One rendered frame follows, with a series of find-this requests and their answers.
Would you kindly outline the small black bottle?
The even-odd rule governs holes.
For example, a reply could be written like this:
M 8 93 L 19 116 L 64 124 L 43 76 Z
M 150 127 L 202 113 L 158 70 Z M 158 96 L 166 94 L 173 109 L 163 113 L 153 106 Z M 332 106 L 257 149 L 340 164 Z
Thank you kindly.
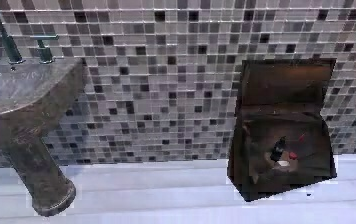
M 271 149 L 270 159 L 274 162 L 280 160 L 284 150 L 286 149 L 286 137 L 281 137 Z

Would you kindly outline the dark brown open bin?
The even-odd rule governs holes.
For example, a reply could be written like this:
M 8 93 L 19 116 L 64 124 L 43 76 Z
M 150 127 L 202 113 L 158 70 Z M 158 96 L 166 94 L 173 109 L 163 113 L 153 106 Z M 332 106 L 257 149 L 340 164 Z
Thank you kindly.
M 335 60 L 245 60 L 238 83 L 227 176 L 255 201 L 337 176 L 329 128 L 321 112 Z M 271 149 L 286 137 L 281 167 Z M 298 159 L 289 158 L 289 152 Z

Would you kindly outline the dark green tall faucet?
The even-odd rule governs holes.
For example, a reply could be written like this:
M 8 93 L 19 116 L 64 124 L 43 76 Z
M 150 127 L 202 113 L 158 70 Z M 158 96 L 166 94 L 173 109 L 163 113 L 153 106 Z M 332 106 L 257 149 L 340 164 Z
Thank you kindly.
M 4 47 L 7 57 L 9 58 L 9 63 L 10 64 L 23 63 L 24 59 L 22 58 L 13 37 L 7 33 L 1 18 L 0 18 L 0 35 L 1 35 L 2 45 Z

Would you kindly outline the grey pedestal sink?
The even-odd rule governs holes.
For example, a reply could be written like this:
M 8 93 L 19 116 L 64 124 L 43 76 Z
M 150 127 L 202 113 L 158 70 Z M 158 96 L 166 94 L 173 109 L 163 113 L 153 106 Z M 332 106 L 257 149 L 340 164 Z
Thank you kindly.
M 56 164 L 41 137 L 54 130 L 84 89 L 83 61 L 49 64 L 0 63 L 0 150 L 41 216 L 54 216 L 73 202 L 76 188 Z

